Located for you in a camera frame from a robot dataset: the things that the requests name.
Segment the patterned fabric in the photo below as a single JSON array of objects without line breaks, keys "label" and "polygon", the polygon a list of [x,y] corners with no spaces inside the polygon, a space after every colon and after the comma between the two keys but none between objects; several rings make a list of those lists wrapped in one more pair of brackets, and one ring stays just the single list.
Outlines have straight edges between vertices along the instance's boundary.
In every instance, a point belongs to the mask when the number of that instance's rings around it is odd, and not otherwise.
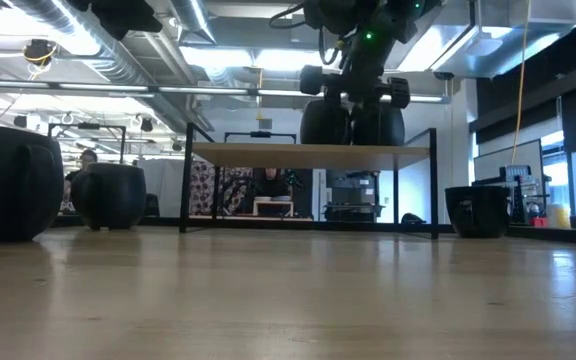
[{"label": "patterned fabric", "polygon": [[[250,177],[252,176],[252,169],[250,168],[231,168],[222,169],[221,181],[219,184],[219,191],[225,183],[232,177]],[[212,196],[215,189],[215,168],[212,164],[205,161],[193,161],[192,172],[190,175],[190,214],[200,215],[209,214],[212,210]],[[230,192],[234,186],[226,190],[225,199],[228,199]],[[239,189],[238,193],[233,198],[232,204],[229,206],[229,211],[234,211],[246,195],[246,187]]]}]

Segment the red object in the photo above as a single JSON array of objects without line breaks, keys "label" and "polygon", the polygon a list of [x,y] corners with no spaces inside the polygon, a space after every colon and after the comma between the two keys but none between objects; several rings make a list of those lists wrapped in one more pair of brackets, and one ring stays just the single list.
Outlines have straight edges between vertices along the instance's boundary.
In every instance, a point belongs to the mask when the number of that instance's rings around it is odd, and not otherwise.
[{"label": "red object", "polygon": [[532,218],[530,225],[534,227],[548,227],[548,218]]}]

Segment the wooden table surface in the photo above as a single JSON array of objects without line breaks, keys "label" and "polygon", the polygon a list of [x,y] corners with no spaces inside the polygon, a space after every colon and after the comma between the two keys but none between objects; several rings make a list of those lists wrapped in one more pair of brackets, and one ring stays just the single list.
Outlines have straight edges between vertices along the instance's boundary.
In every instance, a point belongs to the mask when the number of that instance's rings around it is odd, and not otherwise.
[{"label": "wooden table surface", "polygon": [[393,170],[428,158],[423,147],[194,143],[193,152],[222,167]]},{"label": "wooden table surface", "polygon": [[576,359],[576,246],[51,230],[0,245],[0,359]]}]

